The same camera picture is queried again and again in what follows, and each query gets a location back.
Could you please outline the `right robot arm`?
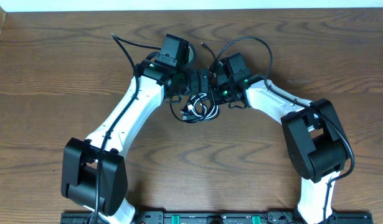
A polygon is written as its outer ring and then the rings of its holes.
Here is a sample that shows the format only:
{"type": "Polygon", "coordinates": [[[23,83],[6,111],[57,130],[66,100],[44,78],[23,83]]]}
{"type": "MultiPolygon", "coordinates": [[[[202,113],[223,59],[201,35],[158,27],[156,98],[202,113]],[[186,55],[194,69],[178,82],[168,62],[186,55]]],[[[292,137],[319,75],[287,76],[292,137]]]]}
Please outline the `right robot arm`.
{"type": "Polygon", "coordinates": [[[218,56],[211,68],[217,81],[212,89],[216,104],[241,101],[282,126],[291,163],[301,176],[297,212],[305,223],[325,223],[332,215],[335,181],[351,146],[332,103],[311,101],[277,87],[267,75],[252,75],[240,53],[218,56]]]}

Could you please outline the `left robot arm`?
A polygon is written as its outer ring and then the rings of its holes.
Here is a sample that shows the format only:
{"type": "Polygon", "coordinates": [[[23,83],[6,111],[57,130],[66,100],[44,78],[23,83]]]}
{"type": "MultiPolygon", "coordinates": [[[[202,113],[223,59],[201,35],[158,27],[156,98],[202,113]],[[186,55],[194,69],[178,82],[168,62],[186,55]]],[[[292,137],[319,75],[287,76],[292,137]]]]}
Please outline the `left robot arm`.
{"type": "Polygon", "coordinates": [[[151,113],[174,96],[196,94],[201,72],[192,70],[194,46],[167,34],[141,63],[130,62],[127,92],[108,118],[84,140],[71,138],[64,147],[61,194],[90,209],[84,223],[131,223],[136,210],[125,198],[125,159],[151,113]]]}

